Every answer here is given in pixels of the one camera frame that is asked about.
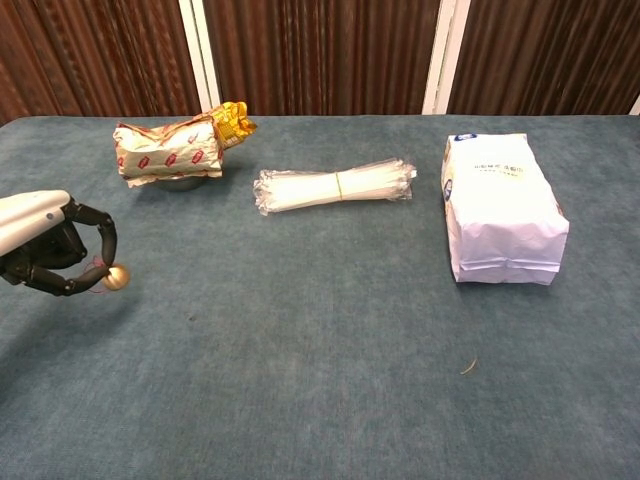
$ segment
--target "food package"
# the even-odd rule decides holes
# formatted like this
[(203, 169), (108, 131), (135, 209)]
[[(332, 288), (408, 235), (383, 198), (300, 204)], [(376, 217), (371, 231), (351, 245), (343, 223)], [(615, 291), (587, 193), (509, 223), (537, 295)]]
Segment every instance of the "food package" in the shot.
[(119, 123), (113, 132), (118, 173), (129, 187), (190, 176), (222, 176), (223, 152), (256, 125), (243, 102), (227, 102), (191, 119), (156, 128)]
[(457, 282), (551, 284), (569, 221), (526, 134), (450, 136), (441, 186)]

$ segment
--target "white wall trim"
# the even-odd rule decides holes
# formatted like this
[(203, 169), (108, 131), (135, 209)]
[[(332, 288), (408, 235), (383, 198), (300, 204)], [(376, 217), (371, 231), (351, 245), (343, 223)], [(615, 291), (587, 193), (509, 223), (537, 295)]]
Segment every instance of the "white wall trim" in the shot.
[(629, 115), (640, 115), (640, 95), (638, 95), (638, 98), (636, 98), (636, 103), (634, 103), (633, 107), (631, 107)]
[(433, 39), (433, 49), (429, 60), (429, 74), (427, 76), (427, 86), (424, 92), (424, 102), (422, 103), (422, 115), (432, 115), (436, 107), (436, 97), (438, 95), (438, 84), (444, 63), (444, 54), (447, 48), (447, 38), (449, 37), (449, 27), (451, 17), (456, 7), (456, 0), (441, 0), (438, 11), (438, 23), (436, 24), (436, 34)]
[(202, 0), (180, 0), (180, 13), (187, 35), (200, 108), (206, 112), (220, 105), (220, 94)]
[(441, 0), (422, 114), (445, 114), (471, 0)]

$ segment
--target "rubber band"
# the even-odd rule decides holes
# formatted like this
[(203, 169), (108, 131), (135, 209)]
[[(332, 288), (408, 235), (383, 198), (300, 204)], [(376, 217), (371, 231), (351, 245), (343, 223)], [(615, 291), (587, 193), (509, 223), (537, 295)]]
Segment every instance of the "rubber band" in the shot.
[(342, 198), (342, 186), (340, 185), (340, 178), (338, 177), (338, 172), (336, 172), (336, 183), (338, 184), (338, 193), (340, 193), (340, 201), (343, 200)]
[(469, 373), (476, 366), (476, 363), (478, 363), (478, 357), (474, 358), (473, 362), (471, 362), (471, 365), (469, 365), (464, 371), (460, 372), (460, 375), (466, 375), (467, 373)]

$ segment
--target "blue logo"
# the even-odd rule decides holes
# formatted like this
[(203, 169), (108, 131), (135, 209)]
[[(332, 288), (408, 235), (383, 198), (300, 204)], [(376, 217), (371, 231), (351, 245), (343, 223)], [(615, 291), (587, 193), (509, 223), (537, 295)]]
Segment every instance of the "blue logo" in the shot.
[(465, 133), (464, 135), (456, 135), (453, 139), (455, 142), (461, 142), (462, 140), (469, 140), (470, 138), (477, 138), (478, 135), (475, 133)]
[(444, 201), (448, 202), (449, 198), (451, 198), (451, 186), (453, 182), (451, 179), (447, 180), (447, 183), (444, 184)]

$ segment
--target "yellow foil wrapper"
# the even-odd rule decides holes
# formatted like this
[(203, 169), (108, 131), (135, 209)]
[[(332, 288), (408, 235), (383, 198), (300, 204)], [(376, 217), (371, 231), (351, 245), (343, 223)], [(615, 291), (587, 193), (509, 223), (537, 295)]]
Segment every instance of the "yellow foil wrapper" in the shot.
[(215, 120), (224, 149), (244, 142), (257, 128), (256, 124), (247, 117), (247, 104), (244, 102), (225, 102), (208, 114)]

